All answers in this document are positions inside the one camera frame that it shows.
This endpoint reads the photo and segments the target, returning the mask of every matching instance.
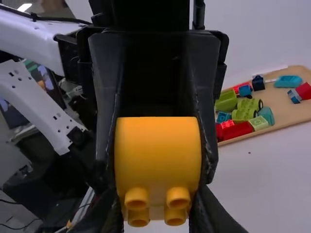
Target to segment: lego stud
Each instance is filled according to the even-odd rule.
[[[149,224],[149,209],[144,209],[140,211],[128,211],[127,216],[128,225],[132,227],[145,227]]]
[[[144,188],[131,188],[125,194],[124,205],[128,210],[144,210],[148,207],[148,202],[148,191]]]
[[[164,209],[164,221],[168,226],[180,226],[186,222],[186,209]]]
[[[190,194],[188,189],[174,187],[167,191],[166,204],[172,210],[185,209],[190,204]]]

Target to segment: light green lego brick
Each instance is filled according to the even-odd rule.
[[[233,89],[222,91],[219,99],[215,101],[215,109],[216,111],[231,112],[237,103],[237,95]]]
[[[251,123],[255,131],[263,130],[269,127],[269,123],[263,116],[250,119],[248,122]]]
[[[257,110],[254,108],[250,109],[237,109],[232,112],[232,120],[235,123],[248,121],[258,116]]]
[[[257,111],[259,111],[262,107],[263,103],[260,99],[240,98],[238,100],[238,109],[255,108]]]

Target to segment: cable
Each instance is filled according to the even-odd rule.
[[[16,9],[13,9],[11,7],[7,7],[7,6],[1,5],[1,4],[0,4],[0,9],[4,10],[4,11],[7,11],[7,12],[11,12],[11,13],[17,14],[19,16],[31,18],[33,20],[33,22],[36,22],[37,20],[41,20],[41,21],[61,21],[61,22],[83,23],[83,24],[86,24],[86,25],[90,25],[91,24],[90,22],[87,22],[87,21],[84,21],[84,20],[81,20],[81,19],[76,19],[76,18],[40,17],[36,13],[32,13],[31,12],[30,14],[28,14],[26,12],[21,12],[21,11],[18,11]]]
[[[11,229],[11,230],[22,230],[22,229],[25,229],[25,228],[29,227],[33,222],[38,221],[38,220],[41,220],[41,219],[36,218],[36,219],[32,220],[30,223],[28,223],[26,226],[23,226],[23,227],[21,227],[21,228],[9,227],[9,226],[7,226],[7,225],[5,225],[5,224],[2,224],[2,223],[0,223],[0,226],[4,226],[4,227],[6,227],[6,228],[8,228],[8,229]]]
[[[0,199],[0,202],[4,202],[4,203],[7,203],[7,204],[11,204],[11,205],[20,205],[20,204],[17,203],[17,202],[12,202],[12,201],[3,200],[3,199]]]
[[[77,213],[78,210],[80,210],[81,208],[86,207],[86,206],[91,205],[91,204],[93,204],[93,203],[91,202],[91,203],[89,203],[89,204],[85,204],[85,205],[83,205],[83,206],[80,206],[80,207],[77,209],[76,213]],[[65,212],[65,213],[61,216],[61,218],[59,218],[59,219],[54,223],[54,225],[56,225],[58,222],[60,222],[61,220],[63,220],[63,218],[64,218],[68,213],[70,213],[73,209],[74,209],[74,206],[73,206],[70,210],[68,210],[67,212]]]

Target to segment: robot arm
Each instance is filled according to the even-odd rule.
[[[64,76],[56,35],[68,35],[88,22],[46,21],[0,4],[0,50],[29,59]]]
[[[22,62],[0,64],[0,93],[44,134],[59,155],[69,152],[72,141],[67,135],[73,128],[86,130],[46,94]]]

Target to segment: white table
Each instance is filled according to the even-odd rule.
[[[223,146],[209,187],[250,233],[309,233],[310,150],[311,123]],[[151,222],[142,229],[125,226],[125,232],[189,231],[187,224],[174,228]]]

